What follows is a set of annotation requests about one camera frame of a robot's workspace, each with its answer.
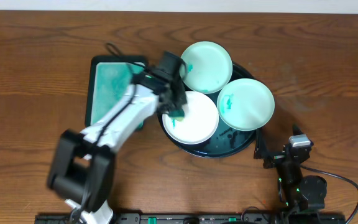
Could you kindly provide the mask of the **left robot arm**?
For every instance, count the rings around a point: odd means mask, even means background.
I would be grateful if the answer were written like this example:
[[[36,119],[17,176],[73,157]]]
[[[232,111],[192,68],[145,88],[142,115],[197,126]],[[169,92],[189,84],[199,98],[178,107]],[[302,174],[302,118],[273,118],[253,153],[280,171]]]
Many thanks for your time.
[[[186,103],[180,68],[132,72],[119,101],[80,132],[64,131],[58,140],[47,187],[72,203],[69,223],[110,223],[110,195],[116,154],[138,125],[155,113],[179,118]]]

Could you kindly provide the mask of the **green yellow scrub sponge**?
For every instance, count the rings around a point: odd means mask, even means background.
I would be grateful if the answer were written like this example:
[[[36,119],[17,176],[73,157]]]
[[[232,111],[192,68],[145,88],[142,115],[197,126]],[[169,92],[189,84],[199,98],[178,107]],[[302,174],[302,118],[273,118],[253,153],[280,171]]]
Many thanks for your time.
[[[173,110],[168,113],[168,116],[177,121],[182,121],[185,118],[184,109]]]

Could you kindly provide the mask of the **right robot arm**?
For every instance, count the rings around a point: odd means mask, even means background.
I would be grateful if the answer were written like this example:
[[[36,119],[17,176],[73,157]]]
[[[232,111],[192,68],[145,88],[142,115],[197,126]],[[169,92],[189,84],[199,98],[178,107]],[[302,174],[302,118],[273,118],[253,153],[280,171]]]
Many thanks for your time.
[[[254,159],[262,159],[265,169],[277,170],[281,192],[291,209],[296,212],[323,209],[327,194],[325,179],[317,175],[304,176],[301,171],[301,163],[310,158],[314,143],[298,126],[294,125],[292,130],[293,135],[281,151],[269,151],[262,130],[257,129]]]

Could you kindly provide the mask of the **white pink plate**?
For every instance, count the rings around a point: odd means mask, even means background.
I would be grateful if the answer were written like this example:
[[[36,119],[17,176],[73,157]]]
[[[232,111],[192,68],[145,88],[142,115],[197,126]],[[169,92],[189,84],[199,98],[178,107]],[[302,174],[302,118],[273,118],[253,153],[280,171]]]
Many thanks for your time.
[[[178,121],[162,115],[163,127],[170,137],[183,144],[199,144],[209,139],[219,124],[218,110],[206,95],[186,92],[187,104],[183,106],[185,117]]]

